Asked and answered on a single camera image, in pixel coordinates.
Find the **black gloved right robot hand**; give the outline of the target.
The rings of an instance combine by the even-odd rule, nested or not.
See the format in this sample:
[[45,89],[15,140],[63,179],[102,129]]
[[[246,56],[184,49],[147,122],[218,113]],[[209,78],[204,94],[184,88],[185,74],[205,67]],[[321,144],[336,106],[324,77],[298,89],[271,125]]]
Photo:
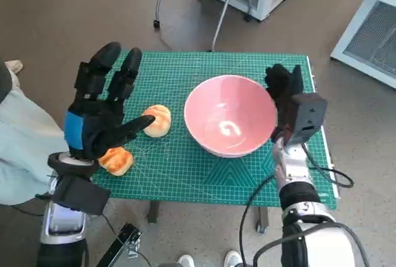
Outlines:
[[272,67],[268,67],[265,73],[266,90],[277,108],[278,122],[271,134],[271,141],[275,143],[286,124],[291,97],[303,92],[303,78],[300,65],[296,65],[293,72],[289,72],[281,64],[274,64]]

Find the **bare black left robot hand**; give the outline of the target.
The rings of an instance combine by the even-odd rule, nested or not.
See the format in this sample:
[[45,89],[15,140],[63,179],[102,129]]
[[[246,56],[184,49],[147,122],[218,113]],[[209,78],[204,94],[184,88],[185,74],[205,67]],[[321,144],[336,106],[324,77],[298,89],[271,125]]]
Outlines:
[[118,42],[110,42],[95,53],[89,62],[79,66],[74,87],[74,101],[66,112],[64,136],[70,155],[81,160],[96,160],[108,149],[123,146],[139,131],[150,126],[153,115],[142,115],[127,123],[124,101],[134,89],[142,52],[133,48],[126,55],[121,69],[113,74],[106,99],[99,99],[105,87],[106,75],[121,53]]

